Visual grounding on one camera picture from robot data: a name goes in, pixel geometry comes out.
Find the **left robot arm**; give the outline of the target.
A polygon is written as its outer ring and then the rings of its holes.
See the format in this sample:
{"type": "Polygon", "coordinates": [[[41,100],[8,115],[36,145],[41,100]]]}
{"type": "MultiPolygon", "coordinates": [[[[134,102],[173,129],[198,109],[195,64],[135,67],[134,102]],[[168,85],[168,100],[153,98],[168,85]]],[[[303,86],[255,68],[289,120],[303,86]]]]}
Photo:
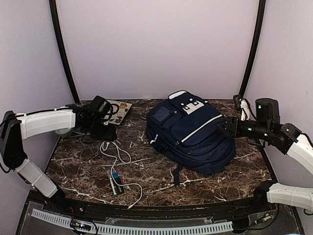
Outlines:
{"type": "Polygon", "coordinates": [[[96,140],[115,139],[109,123],[118,113],[117,104],[96,96],[91,103],[68,104],[30,113],[7,111],[0,124],[0,168],[17,173],[45,198],[58,213],[66,213],[69,203],[63,190],[43,171],[48,155],[57,142],[57,133],[69,134],[82,129],[96,140]]]}

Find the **navy blue student backpack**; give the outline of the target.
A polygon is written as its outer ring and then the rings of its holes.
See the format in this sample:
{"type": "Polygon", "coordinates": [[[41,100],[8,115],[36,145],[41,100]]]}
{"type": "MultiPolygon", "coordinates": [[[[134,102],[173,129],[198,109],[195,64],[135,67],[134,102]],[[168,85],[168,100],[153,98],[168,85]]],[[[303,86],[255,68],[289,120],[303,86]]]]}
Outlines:
{"type": "Polygon", "coordinates": [[[223,114],[188,91],[169,95],[147,114],[146,120],[150,145],[178,164],[173,170],[176,186],[183,168],[214,175],[236,157],[235,139],[217,128],[225,120],[223,114]]]}

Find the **white charger with cable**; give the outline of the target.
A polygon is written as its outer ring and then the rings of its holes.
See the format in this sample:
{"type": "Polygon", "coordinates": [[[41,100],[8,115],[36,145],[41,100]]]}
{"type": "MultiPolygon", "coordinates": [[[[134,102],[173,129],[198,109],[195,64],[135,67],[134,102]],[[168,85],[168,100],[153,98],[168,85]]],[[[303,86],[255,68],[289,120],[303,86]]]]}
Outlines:
{"type": "Polygon", "coordinates": [[[143,197],[143,187],[140,183],[134,180],[125,179],[125,176],[127,175],[126,168],[133,163],[130,153],[121,148],[116,141],[102,142],[99,150],[102,155],[113,159],[113,163],[110,165],[111,175],[114,171],[118,172],[123,187],[128,187],[129,189],[131,189],[131,187],[137,187],[139,195],[127,206],[128,210],[133,209],[143,197]]]}

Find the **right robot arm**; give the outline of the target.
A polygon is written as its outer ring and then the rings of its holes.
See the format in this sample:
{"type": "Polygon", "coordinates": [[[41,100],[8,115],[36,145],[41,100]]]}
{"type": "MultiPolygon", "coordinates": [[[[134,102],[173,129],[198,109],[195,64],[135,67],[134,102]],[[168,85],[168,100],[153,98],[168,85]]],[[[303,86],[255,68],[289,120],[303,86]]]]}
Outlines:
{"type": "MultiPolygon", "coordinates": [[[[259,98],[255,101],[256,112],[252,112],[250,103],[241,95],[233,97],[235,108],[242,112],[241,117],[227,117],[217,123],[217,128],[226,136],[246,137],[250,140],[262,140],[261,147],[276,147],[282,154],[288,155],[313,171],[313,143],[310,137],[291,123],[281,124],[279,103],[272,98],[259,98]]],[[[250,209],[261,212],[268,203],[284,204],[313,210],[312,188],[283,185],[274,180],[261,183],[253,192],[250,209]]]]}

